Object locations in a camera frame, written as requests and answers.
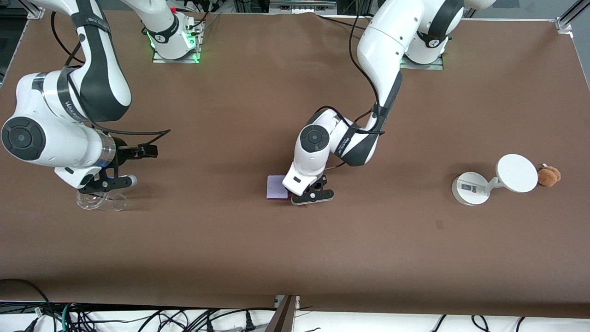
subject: transparent plastic cup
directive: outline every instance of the transparent plastic cup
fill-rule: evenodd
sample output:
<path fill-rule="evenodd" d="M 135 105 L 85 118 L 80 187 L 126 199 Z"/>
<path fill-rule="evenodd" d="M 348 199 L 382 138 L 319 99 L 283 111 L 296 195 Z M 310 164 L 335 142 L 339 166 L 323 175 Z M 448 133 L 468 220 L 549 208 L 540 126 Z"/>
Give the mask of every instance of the transparent plastic cup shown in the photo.
<path fill-rule="evenodd" d="M 127 208 L 127 197 L 121 193 L 76 194 L 76 203 L 85 210 L 123 211 Z"/>

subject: black strap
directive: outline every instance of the black strap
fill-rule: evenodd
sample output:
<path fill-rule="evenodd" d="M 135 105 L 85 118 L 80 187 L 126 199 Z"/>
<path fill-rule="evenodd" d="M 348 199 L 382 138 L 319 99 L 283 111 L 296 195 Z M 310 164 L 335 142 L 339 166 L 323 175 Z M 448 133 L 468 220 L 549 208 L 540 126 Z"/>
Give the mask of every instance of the black strap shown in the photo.
<path fill-rule="evenodd" d="M 422 39 L 424 44 L 426 44 L 426 48 L 437 48 L 445 39 L 447 39 L 447 36 L 445 36 L 443 38 L 434 38 L 434 37 L 429 36 L 427 34 L 423 34 L 419 31 L 418 31 L 418 37 L 420 39 Z"/>
<path fill-rule="evenodd" d="M 109 23 L 92 12 L 77 12 L 72 14 L 71 19 L 76 28 L 92 25 L 110 33 Z"/>
<path fill-rule="evenodd" d="M 70 95 L 70 84 L 67 75 L 75 68 L 63 68 L 57 77 L 57 97 L 59 98 L 64 110 L 75 120 L 80 122 L 88 121 L 76 108 Z"/>
<path fill-rule="evenodd" d="M 463 0 L 445 0 L 432 19 L 432 24 L 428 29 L 428 35 L 435 38 L 445 37 L 453 18 L 464 7 L 465 3 Z"/>
<path fill-rule="evenodd" d="M 179 21 L 178 21 L 178 17 L 176 15 L 174 16 L 174 22 L 172 23 L 172 25 L 164 30 L 164 31 L 159 31 L 159 32 L 155 32 L 152 30 L 147 29 L 147 33 L 149 33 L 149 35 L 152 37 L 153 40 L 155 40 L 157 43 L 160 44 L 165 44 L 168 42 L 168 39 L 170 39 L 170 37 L 172 37 L 178 30 L 179 27 Z"/>
<path fill-rule="evenodd" d="M 353 135 L 356 133 L 356 130 L 359 128 L 360 128 L 359 125 L 357 125 L 355 122 L 350 125 L 350 127 L 348 128 L 348 130 L 346 131 L 344 136 L 342 136 L 342 139 L 338 143 L 338 147 L 334 151 L 334 154 L 338 158 L 342 157 L 342 155 L 344 154 L 344 151 L 346 150 L 346 147 L 350 144 L 350 141 L 352 140 Z"/>

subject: brown teddy bear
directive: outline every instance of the brown teddy bear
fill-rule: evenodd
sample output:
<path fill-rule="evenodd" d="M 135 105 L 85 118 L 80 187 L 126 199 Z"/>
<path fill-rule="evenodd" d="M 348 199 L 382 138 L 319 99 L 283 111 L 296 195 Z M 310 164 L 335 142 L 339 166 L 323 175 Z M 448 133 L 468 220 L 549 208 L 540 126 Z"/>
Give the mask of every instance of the brown teddy bear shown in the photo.
<path fill-rule="evenodd" d="M 543 168 L 539 170 L 538 174 L 539 184 L 545 187 L 551 187 L 556 184 L 557 181 L 561 180 L 561 173 L 557 168 L 547 166 L 546 164 L 543 164 Z"/>

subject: brown tabletop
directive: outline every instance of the brown tabletop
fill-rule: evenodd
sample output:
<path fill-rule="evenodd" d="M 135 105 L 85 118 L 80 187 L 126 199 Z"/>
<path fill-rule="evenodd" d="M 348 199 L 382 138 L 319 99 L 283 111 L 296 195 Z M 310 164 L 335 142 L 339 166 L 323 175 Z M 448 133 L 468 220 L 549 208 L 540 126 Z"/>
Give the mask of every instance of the brown tabletop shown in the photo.
<path fill-rule="evenodd" d="M 320 106 L 355 118 L 373 102 L 348 57 L 349 27 L 302 15 L 222 15 L 201 63 L 152 64 L 133 12 L 107 12 L 133 93 L 117 129 L 171 128 L 155 160 L 128 161 L 130 210 L 85 211 L 49 167 L 0 151 L 0 276 L 52 301 L 590 317 L 590 93 L 552 22 L 464 21 L 444 71 L 403 70 L 375 156 L 327 172 L 333 201 L 265 199 Z M 58 15 L 72 49 L 76 35 Z M 49 15 L 30 21 L 2 119 L 27 73 L 66 54 Z M 140 143 L 142 138 L 126 138 Z M 559 168 L 552 188 L 459 204 L 453 179 L 490 179 L 505 154 Z M 331 159 L 329 165 L 338 160 Z M 37 300 L 22 286 L 3 299 Z"/>

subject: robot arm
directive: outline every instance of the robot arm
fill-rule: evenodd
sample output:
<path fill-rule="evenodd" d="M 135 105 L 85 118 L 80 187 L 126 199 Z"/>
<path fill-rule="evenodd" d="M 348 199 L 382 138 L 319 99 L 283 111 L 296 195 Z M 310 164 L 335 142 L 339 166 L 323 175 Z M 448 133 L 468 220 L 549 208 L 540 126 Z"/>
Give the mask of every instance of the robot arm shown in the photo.
<path fill-rule="evenodd" d="M 179 57 L 186 43 L 175 44 L 182 27 L 165 0 L 126 1 L 133 5 L 148 28 L 176 24 L 163 40 L 161 51 Z M 63 12 L 72 19 L 86 58 L 78 69 L 64 67 L 48 73 L 34 73 L 21 78 L 17 85 L 15 113 L 2 127 L 2 143 L 13 156 L 23 161 L 50 166 L 55 173 L 79 190 L 108 191 L 136 183 L 132 175 L 115 176 L 96 184 L 94 176 L 106 178 L 105 168 L 126 159 L 157 156 L 153 145 L 125 147 L 122 139 L 89 128 L 83 122 L 119 120 L 131 104 L 131 93 L 119 67 L 111 40 L 110 28 L 96 0 L 36 0 L 47 9 Z"/>
<path fill-rule="evenodd" d="M 434 62 L 449 40 L 448 35 L 457 27 L 465 6 L 481 10 L 496 0 L 426 0 L 424 18 L 420 22 L 406 56 L 415 63 Z"/>
<path fill-rule="evenodd" d="M 319 110 L 301 131 L 283 185 L 301 196 L 323 174 L 329 152 L 350 166 L 366 164 L 401 86 L 400 61 L 424 15 L 420 1 L 387 0 L 357 47 L 359 64 L 374 83 L 378 101 L 363 128 L 334 109 Z"/>
<path fill-rule="evenodd" d="M 172 12 L 166 0 L 121 0 L 142 20 L 152 46 L 166 59 L 177 59 L 196 46 L 195 19 L 181 12 Z"/>
<path fill-rule="evenodd" d="M 466 0 L 474 8 L 485 8 L 495 0 Z M 447 35 L 463 15 L 463 0 L 387 0 L 377 11 L 360 38 L 357 57 L 373 82 L 377 103 L 363 128 L 334 109 L 316 112 L 300 132 L 295 157 L 283 180 L 297 197 L 293 204 L 320 201 L 314 184 L 322 177 L 329 153 L 350 166 L 366 164 L 377 145 L 402 82 L 399 71 L 404 53 L 418 63 L 431 63 L 443 51 Z"/>

